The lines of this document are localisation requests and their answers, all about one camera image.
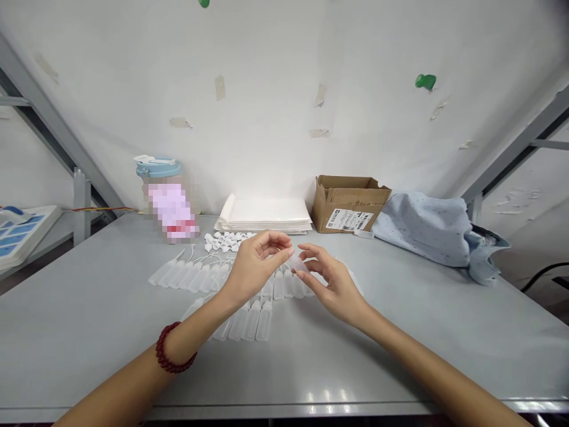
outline hand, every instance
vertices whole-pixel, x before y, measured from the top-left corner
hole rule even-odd
[[[298,245],[303,252],[298,256],[311,272],[319,273],[328,283],[324,286],[317,278],[305,272],[298,272],[298,277],[312,289],[326,309],[347,324],[361,329],[364,316],[370,305],[357,290],[348,273],[348,268],[333,258],[323,247],[310,243]]]
[[[278,231],[265,230],[244,240],[220,293],[243,306],[294,252],[290,237]]]

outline red bead bracelet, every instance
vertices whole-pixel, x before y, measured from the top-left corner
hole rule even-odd
[[[180,324],[180,322],[178,321],[178,322],[174,322],[171,325],[165,327],[162,330],[162,333],[160,334],[160,338],[158,338],[158,342],[156,343],[156,358],[158,359],[158,363],[160,364],[160,366],[162,366],[162,369],[164,369],[164,371],[170,372],[171,374],[179,374],[180,372],[184,372],[186,369],[188,369],[192,365],[192,363],[194,362],[194,360],[197,356],[197,352],[196,352],[191,357],[191,359],[188,360],[185,364],[176,365],[175,363],[170,362],[168,360],[166,354],[164,354],[164,340],[166,339],[168,334],[172,331],[172,329],[174,329],[179,324]]]

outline finger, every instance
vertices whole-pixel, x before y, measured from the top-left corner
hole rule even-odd
[[[317,260],[310,260],[310,261],[306,261],[304,263],[304,265],[306,266],[306,268],[308,268],[310,271],[315,272],[320,274],[321,276],[323,275],[322,272],[324,271],[324,266],[322,265],[322,263],[320,261]]]
[[[308,252],[307,256],[312,255],[312,257],[320,261],[325,267],[331,267],[334,263],[332,255],[330,255],[328,251],[321,246],[316,246],[312,243],[303,243],[298,245],[298,247],[303,251]]]
[[[266,248],[269,248],[269,247],[275,247],[275,248],[277,248],[277,249],[283,250],[283,249],[288,249],[290,246],[285,246],[285,245],[283,245],[282,243],[273,242],[273,241],[270,241],[270,242],[268,242],[267,244],[264,244],[264,245],[261,246],[261,248],[262,248],[263,250],[265,250]]]
[[[291,247],[290,237],[285,233],[275,230],[265,230],[254,237],[251,237],[255,246],[263,246],[269,242],[280,243],[285,247]]]
[[[260,255],[261,259],[264,260],[269,255],[275,255],[276,253],[279,253],[279,250],[277,248],[268,247],[263,252],[261,252],[259,255]]]
[[[316,254],[315,254],[314,252],[311,252],[311,251],[302,251],[302,252],[298,255],[298,257],[299,257],[302,261],[304,261],[304,260],[306,260],[306,259],[308,259],[308,258],[316,258]]]
[[[314,292],[314,295],[316,295],[320,301],[322,301],[326,292],[330,292],[330,290],[320,283],[316,277],[313,277],[306,272],[298,272],[296,275],[305,283],[306,286],[312,289],[312,292]]]
[[[290,258],[290,256],[295,252],[293,247],[288,249],[279,251],[279,253],[273,255],[269,259],[263,261],[268,267],[270,268],[271,272],[274,272],[277,268],[279,268],[285,261]]]

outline black cable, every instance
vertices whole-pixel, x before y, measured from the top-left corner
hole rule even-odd
[[[538,279],[539,279],[541,276],[543,276],[544,274],[546,274],[549,270],[552,270],[552,269],[557,268],[557,267],[563,267],[563,266],[569,266],[569,262],[552,264],[552,265],[550,265],[550,266],[547,266],[547,267],[544,268],[544,269],[541,269],[540,271],[537,272],[537,274],[536,274],[534,277],[532,277],[532,278],[530,279],[530,281],[528,282],[528,284],[525,285],[525,286],[521,289],[521,291],[525,294],[525,293],[528,291],[528,289],[531,288],[531,287],[533,286],[533,284],[534,284],[535,282],[537,282]]]

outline water bottle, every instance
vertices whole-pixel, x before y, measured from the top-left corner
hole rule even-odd
[[[173,158],[135,157],[136,174],[142,178],[144,213],[157,220],[169,243],[198,237],[200,228],[190,207],[181,165]]]

